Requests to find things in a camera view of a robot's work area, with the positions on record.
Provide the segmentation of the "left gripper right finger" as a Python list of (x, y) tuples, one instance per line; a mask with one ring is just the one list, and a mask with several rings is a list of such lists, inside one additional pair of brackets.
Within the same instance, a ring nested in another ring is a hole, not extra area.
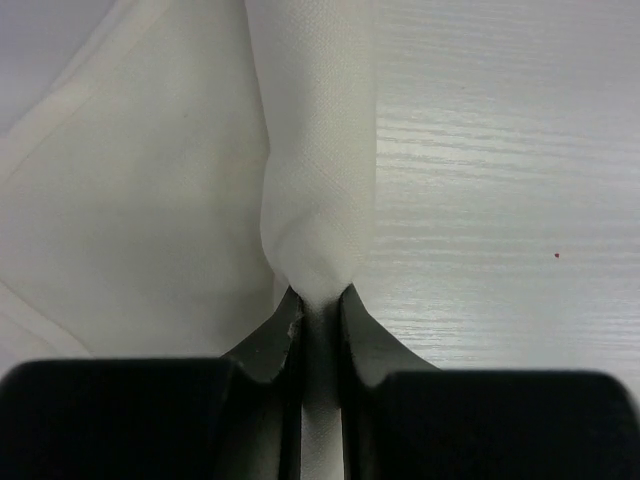
[(357, 290), (339, 301), (349, 479), (635, 479), (639, 409), (583, 370), (445, 370), (404, 346)]

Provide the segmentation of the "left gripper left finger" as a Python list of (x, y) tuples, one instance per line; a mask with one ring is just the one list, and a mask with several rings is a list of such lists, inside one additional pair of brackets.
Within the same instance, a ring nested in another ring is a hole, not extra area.
[(38, 360), (1, 382), (5, 479), (296, 479), (300, 297), (218, 358)]

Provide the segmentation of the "white cloth napkin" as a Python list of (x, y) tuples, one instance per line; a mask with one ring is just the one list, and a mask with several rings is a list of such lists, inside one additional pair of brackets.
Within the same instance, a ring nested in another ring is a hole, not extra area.
[(371, 240), (368, 1), (5, 1), (1, 364), (220, 354), (304, 302), (305, 479)]

